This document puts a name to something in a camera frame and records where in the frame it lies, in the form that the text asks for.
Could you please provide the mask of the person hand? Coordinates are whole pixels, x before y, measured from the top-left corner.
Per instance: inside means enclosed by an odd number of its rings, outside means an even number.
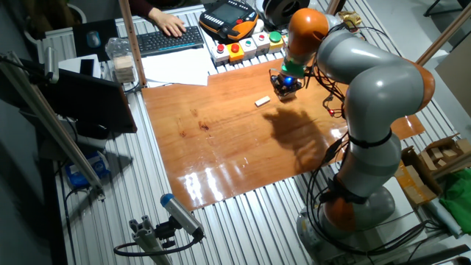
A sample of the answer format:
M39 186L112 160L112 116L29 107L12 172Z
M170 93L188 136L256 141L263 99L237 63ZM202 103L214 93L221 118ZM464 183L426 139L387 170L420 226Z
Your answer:
M149 18L155 22L157 27L166 35L181 37L186 32L185 24L174 15L164 13L156 7L153 7L148 14Z

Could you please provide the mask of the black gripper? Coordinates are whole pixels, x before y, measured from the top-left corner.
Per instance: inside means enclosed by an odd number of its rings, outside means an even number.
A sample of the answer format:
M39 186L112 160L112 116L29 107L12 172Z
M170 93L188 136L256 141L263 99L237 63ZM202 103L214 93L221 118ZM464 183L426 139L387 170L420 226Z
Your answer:
M295 97L296 92L303 88L303 83L299 79L281 73L272 74L270 82L278 97L283 97L283 93L291 93L291 96Z

